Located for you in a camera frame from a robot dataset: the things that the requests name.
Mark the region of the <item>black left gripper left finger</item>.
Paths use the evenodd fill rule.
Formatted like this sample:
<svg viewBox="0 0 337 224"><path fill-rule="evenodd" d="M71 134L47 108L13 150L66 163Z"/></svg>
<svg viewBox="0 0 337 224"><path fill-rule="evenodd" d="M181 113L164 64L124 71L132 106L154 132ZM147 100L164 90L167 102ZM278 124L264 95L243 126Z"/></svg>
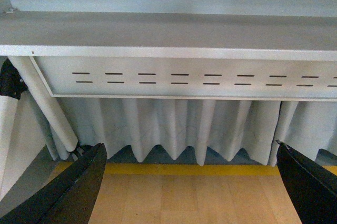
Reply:
<svg viewBox="0 0 337 224"><path fill-rule="evenodd" d="M1 217L1 223L89 223L107 152L92 147L37 193Z"/></svg>

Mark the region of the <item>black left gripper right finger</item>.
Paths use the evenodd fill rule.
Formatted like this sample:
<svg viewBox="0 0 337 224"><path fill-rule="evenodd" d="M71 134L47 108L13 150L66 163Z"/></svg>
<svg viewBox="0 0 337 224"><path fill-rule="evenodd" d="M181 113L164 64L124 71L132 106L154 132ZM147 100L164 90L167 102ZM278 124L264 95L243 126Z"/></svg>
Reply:
<svg viewBox="0 0 337 224"><path fill-rule="evenodd" d="M277 167L302 223L336 223L336 175L277 141Z"/></svg>

